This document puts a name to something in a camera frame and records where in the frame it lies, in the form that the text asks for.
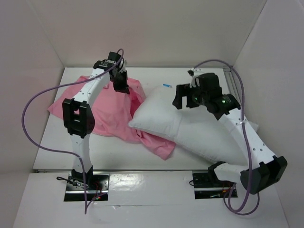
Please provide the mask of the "pink satin pillowcase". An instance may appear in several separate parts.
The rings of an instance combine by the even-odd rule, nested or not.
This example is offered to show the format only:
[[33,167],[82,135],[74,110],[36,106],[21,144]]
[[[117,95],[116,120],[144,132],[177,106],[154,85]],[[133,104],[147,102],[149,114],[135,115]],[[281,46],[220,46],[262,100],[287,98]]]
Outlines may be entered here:
[[176,143],[128,126],[135,111],[146,99],[139,80],[128,78],[128,85],[129,95],[114,91],[112,82],[101,90],[91,108],[95,118],[93,133],[142,144],[163,160],[168,159]]

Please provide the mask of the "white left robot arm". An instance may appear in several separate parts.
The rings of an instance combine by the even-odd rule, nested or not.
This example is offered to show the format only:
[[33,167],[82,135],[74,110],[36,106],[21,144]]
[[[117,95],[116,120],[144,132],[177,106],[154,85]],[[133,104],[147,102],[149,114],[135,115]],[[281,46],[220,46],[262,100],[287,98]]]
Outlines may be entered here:
[[110,52],[107,59],[98,60],[79,92],[62,102],[64,127],[72,140],[73,153],[77,155],[71,176],[84,190],[91,188],[94,183],[89,148],[90,134],[95,127],[92,106],[101,90],[110,82],[113,83],[114,91],[130,93],[122,49]]

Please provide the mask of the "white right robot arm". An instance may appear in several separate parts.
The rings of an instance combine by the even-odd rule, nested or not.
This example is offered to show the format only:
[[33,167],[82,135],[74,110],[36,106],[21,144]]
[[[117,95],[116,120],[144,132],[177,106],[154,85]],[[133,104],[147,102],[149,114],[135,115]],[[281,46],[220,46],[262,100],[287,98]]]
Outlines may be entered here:
[[215,73],[196,73],[188,71],[192,80],[189,84],[176,86],[172,104],[182,108],[182,98],[187,98],[186,106],[196,108],[205,106],[235,140],[247,158],[247,165],[232,165],[220,161],[211,165],[207,175],[208,183],[218,186],[223,181],[241,183],[252,195],[277,183],[286,167],[284,156],[277,157],[261,140],[247,121],[243,106],[232,94],[224,94]]

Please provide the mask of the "white pillow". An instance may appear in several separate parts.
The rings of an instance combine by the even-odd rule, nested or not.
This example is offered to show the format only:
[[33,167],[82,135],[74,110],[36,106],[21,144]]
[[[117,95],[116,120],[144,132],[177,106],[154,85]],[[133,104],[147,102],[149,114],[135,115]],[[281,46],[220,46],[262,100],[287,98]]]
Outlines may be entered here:
[[156,87],[135,111],[129,127],[167,139],[209,162],[246,165],[247,160],[224,125],[199,106],[176,109],[175,89]]

